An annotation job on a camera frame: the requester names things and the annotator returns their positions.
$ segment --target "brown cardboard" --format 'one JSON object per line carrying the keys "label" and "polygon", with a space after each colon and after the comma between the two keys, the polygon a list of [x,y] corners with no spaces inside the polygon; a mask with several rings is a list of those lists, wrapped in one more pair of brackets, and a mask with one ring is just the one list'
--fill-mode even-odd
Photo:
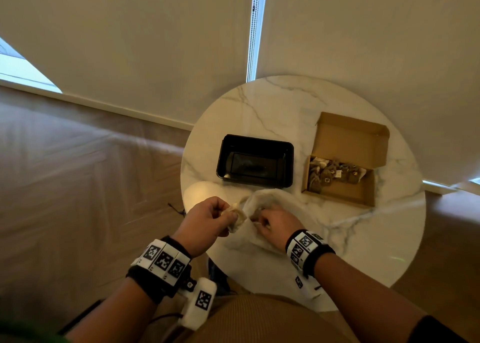
{"label": "brown cardboard", "polygon": [[[322,112],[311,155],[305,161],[302,192],[361,207],[375,206],[373,170],[387,163],[388,138],[385,125]],[[310,160],[315,157],[350,162],[367,170],[358,184],[335,181],[320,194],[307,191]]]}

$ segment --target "floor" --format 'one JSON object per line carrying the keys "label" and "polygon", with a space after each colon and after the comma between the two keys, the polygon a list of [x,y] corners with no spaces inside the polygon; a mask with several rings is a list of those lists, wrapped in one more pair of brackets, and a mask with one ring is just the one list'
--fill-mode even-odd
{"label": "floor", "polygon": [[[0,316],[55,331],[111,293],[139,251],[182,221],[168,203],[183,208],[188,135],[0,87]],[[480,342],[480,196],[428,193],[427,203],[422,244],[393,288]],[[204,256],[193,270],[205,275]],[[338,312],[322,316],[356,341]]]}

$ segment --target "person's left hand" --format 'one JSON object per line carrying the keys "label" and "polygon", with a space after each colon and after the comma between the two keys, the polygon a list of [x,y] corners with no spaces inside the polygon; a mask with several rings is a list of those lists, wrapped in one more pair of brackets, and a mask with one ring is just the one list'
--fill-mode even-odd
{"label": "person's left hand", "polygon": [[228,207],[230,205],[217,196],[198,203],[190,209],[172,238],[183,245],[192,258],[198,257],[212,246],[217,237],[228,236],[227,226],[237,220],[234,212],[220,216]]}

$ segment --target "black tray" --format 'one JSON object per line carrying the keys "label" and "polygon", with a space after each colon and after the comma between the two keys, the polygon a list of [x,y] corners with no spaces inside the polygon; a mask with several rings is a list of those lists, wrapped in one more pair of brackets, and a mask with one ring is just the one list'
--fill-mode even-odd
{"label": "black tray", "polygon": [[230,182],[289,187],[293,183],[293,145],[227,134],[220,148],[216,174]]}

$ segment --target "white marble table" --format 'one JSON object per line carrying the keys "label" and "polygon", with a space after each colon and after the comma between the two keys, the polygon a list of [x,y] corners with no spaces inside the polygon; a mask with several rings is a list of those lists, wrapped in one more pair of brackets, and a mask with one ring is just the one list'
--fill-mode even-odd
{"label": "white marble table", "polygon": [[[385,124],[390,130],[387,164],[375,170],[376,207],[362,209],[300,193],[303,163],[310,154],[315,123],[322,111]],[[181,165],[181,190],[187,211],[197,200],[217,194],[238,201],[258,187],[224,182],[216,175],[226,134],[288,141],[295,147],[293,194],[317,218],[337,254],[351,265],[391,286],[413,260],[425,224],[422,175],[397,128],[378,109],[344,88],[304,76],[273,76],[241,85],[217,99],[193,128]],[[201,181],[213,188],[185,191]],[[295,270],[286,256],[251,243],[219,238],[207,254],[227,275],[257,293],[288,296],[316,311],[335,310],[327,295],[306,300],[296,288]]]}

